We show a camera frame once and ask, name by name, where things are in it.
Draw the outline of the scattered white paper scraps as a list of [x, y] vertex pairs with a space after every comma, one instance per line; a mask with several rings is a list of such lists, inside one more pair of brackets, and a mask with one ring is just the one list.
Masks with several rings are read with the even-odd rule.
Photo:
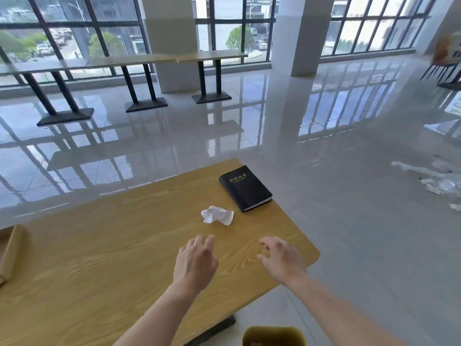
[[451, 210], [461, 213], [461, 164], [439, 154], [433, 155], [430, 167], [412, 166], [400, 161], [392, 161], [391, 167], [415, 178], [427, 192], [449, 199]]

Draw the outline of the black notebook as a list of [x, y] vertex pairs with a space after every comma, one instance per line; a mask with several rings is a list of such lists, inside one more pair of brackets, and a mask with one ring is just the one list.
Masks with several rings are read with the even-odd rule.
[[221, 175], [218, 180], [241, 212], [268, 203], [273, 198], [273, 194], [246, 165]]

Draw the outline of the crumpled white paper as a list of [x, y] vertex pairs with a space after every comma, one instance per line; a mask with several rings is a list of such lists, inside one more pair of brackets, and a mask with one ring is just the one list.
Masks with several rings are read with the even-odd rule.
[[234, 211], [210, 206], [208, 209], [201, 211], [201, 216], [204, 223], [211, 224], [217, 221], [225, 226], [229, 226], [233, 221]]

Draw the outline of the person's right forearm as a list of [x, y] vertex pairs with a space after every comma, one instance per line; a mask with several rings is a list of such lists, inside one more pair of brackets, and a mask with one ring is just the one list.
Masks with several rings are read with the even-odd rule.
[[409, 346], [307, 272], [281, 280], [302, 301], [332, 346]]

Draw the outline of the black framed window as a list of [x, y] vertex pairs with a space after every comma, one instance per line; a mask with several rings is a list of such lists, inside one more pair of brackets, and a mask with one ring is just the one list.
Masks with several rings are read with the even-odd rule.
[[222, 65], [269, 62], [280, 0], [191, 0], [199, 51], [239, 50]]
[[0, 64], [147, 53], [138, 0], [0, 0]]
[[334, 0], [321, 57], [414, 48], [436, 0]]

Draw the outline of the orange chair with black legs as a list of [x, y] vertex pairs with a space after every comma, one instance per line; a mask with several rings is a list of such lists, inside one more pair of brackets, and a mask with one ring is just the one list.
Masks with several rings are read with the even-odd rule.
[[437, 76], [437, 86], [461, 91], [461, 30], [441, 37], [423, 78]]

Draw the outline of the person's left hand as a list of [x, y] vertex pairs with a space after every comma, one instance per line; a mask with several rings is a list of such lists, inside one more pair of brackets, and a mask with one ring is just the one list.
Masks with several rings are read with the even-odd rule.
[[217, 268], [218, 259], [215, 255], [177, 255], [173, 284], [183, 287], [191, 294], [198, 295], [210, 284]]

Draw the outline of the person's right hand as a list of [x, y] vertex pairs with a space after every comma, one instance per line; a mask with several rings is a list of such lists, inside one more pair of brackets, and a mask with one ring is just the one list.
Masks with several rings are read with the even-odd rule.
[[259, 243], [269, 252], [272, 268], [267, 269], [273, 279], [292, 288], [308, 275], [299, 251], [279, 237], [263, 237]]

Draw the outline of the person's left forearm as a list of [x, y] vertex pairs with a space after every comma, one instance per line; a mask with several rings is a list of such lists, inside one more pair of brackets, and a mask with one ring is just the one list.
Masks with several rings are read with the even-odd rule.
[[172, 283], [113, 346], [171, 346], [181, 321], [199, 293], [199, 289], [187, 283]]

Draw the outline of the long wooden counter table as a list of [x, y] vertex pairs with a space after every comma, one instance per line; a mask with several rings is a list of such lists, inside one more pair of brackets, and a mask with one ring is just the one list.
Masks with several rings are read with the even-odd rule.
[[[175, 57], [177, 63], [188, 63], [197, 62], [200, 80], [200, 94], [192, 96], [196, 104], [214, 103], [225, 100], [230, 100], [232, 97], [226, 92], [222, 91], [222, 72], [221, 72], [221, 61], [223, 59], [239, 58], [243, 59], [248, 55], [240, 52], [239, 50], [215, 50], [215, 51], [200, 51], [193, 52]], [[215, 77], [216, 77], [216, 92], [207, 93], [206, 81], [205, 81], [205, 70], [204, 62], [214, 61], [215, 62]]]
[[[125, 104], [125, 112], [132, 113], [137, 111], [145, 111], [157, 108], [164, 108], [168, 106], [165, 98], [157, 97], [153, 87], [153, 80], [149, 65], [153, 63], [171, 62], [176, 61], [174, 55], [166, 54], [142, 54], [142, 55], [127, 55], [119, 57], [95, 57], [88, 59], [85, 69], [96, 69], [105, 67], [120, 67], [128, 87], [131, 103]], [[136, 96], [134, 85], [130, 78], [128, 66], [141, 64], [146, 76], [147, 86], [150, 93], [150, 99], [139, 100]]]
[[[42, 62], [31, 63], [5, 63], [0, 64], [0, 76], [6, 75], [22, 75], [27, 84], [31, 87], [33, 93], [44, 106], [48, 115], [43, 117], [38, 123], [38, 127], [72, 123], [77, 121], [89, 120], [94, 114], [93, 108], [80, 108], [74, 100], [70, 90], [63, 80], [60, 72], [71, 69], [85, 69], [88, 59], [47, 59]], [[68, 103], [70, 110], [56, 111], [50, 100], [44, 94], [33, 74], [49, 72], [55, 79], [55, 82], [60, 89], [63, 97]]]

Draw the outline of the olive waste bin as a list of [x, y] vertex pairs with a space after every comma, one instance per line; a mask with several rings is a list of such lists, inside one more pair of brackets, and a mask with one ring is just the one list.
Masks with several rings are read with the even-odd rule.
[[302, 331], [295, 327], [250, 326], [242, 346], [309, 346]]

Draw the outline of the black table base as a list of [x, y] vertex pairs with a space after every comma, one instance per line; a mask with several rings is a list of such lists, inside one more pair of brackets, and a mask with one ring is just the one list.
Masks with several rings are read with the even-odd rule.
[[215, 326], [211, 327], [207, 331], [201, 333], [199, 336], [191, 340], [190, 342], [186, 343], [183, 346], [199, 346], [206, 341], [210, 340], [212, 337], [216, 336], [217, 334], [221, 333], [222, 331], [232, 327], [236, 323], [235, 315], [230, 315], [226, 319], [222, 320]]

